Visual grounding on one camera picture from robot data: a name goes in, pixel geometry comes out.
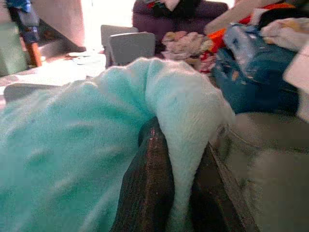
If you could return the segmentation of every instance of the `folded towel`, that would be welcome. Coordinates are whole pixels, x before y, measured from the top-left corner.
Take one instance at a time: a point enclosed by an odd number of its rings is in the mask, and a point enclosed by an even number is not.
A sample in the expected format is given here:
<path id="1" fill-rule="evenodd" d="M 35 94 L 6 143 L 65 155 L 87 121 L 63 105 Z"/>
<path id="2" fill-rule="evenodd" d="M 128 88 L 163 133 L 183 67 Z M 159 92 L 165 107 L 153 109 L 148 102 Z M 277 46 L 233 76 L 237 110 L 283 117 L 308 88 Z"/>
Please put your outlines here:
<path id="1" fill-rule="evenodd" d="M 189 65 L 144 58 L 6 106 L 0 230 L 108 231 L 138 133 L 154 116 L 175 184 L 168 230 L 188 231 L 190 191 L 205 145 L 234 114 L 220 90 Z"/>

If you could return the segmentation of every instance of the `floor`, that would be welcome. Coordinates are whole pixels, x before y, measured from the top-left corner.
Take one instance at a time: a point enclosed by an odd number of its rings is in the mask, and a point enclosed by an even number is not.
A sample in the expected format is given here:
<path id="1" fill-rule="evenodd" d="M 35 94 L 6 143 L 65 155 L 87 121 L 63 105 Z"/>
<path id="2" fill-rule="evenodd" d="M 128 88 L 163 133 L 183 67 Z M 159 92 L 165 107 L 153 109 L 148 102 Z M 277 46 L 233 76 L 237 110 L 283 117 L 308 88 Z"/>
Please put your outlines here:
<path id="1" fill-rule="evenodd" d="M 68 59 L 66 55 L 51 58 L 41 67 L 0 77 L 0 110 L 5 106 L 3 91 L 13 83 L 62 86 L 76 80 L 99 75 L 105 70 L 105 56 L 95 53 L 90 57 Z"/>

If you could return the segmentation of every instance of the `purple armchair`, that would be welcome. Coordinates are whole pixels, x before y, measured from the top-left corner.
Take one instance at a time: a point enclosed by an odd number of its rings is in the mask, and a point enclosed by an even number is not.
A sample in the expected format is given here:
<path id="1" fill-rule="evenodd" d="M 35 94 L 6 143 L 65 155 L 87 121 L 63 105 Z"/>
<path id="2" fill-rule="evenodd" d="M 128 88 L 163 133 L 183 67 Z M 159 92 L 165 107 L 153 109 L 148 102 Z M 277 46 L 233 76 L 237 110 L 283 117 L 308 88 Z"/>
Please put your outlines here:
<path id="1" fill-rule="evenodd" d="M 133 7 L 133 26 L 139 31 L 155 34 L 156 51 L 160 52 L 161 40 L 167 32 L 184 30 L 204 34 L 206 24 L 227 10 L 225 3 L 202 0 L 191 18 L 155 17 L 152 9 L 147 8 L 143 0 L 136 0 Z"/>

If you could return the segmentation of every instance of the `turquoise fleece blanket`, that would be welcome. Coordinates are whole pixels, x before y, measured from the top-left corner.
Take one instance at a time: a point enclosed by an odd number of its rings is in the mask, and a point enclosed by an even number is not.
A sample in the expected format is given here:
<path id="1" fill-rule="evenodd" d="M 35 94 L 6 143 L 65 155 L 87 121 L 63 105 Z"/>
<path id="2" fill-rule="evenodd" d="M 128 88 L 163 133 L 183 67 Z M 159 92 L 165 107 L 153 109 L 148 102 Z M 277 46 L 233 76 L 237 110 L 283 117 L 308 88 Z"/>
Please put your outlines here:
<path id="1" fill-rule="evenodd" d="M 168 231 L 187 231 L 204 148 L 233 115 L 189 65 L 143 58 L 13 102 L 0 115 L 0 231 L 107 232 L 139 130 L 154 116 L 175 181 Z"/>

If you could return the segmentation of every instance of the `wooden leg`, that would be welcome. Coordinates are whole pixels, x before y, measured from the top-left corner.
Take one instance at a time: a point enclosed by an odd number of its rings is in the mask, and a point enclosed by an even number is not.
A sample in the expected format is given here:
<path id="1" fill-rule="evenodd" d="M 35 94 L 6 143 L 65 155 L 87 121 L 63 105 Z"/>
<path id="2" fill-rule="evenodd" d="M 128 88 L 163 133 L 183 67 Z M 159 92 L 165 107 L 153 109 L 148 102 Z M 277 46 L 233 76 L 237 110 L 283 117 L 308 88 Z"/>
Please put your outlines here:
<path id="1" fill-rule="evenodd" d="M 37 67 L 42 66 L 41 54 L 37 43 L 26 44 L 26 48 L 29 52 L 31 63 Z"/>

